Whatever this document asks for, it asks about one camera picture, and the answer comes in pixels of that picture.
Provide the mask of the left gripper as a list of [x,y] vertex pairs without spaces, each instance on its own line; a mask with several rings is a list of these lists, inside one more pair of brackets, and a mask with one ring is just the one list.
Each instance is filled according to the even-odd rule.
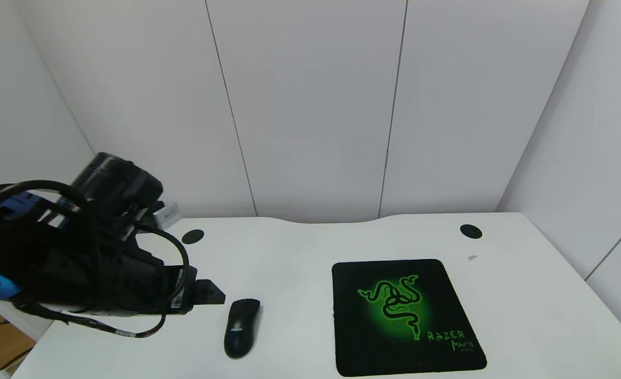
[[196,278],[197,270],[166,266],[143,250],[135,238],[121,242],[121,316],[186,314],[193,307],[186,299],[194,283],[194,305],[220,305],[225,293],[209,279]]

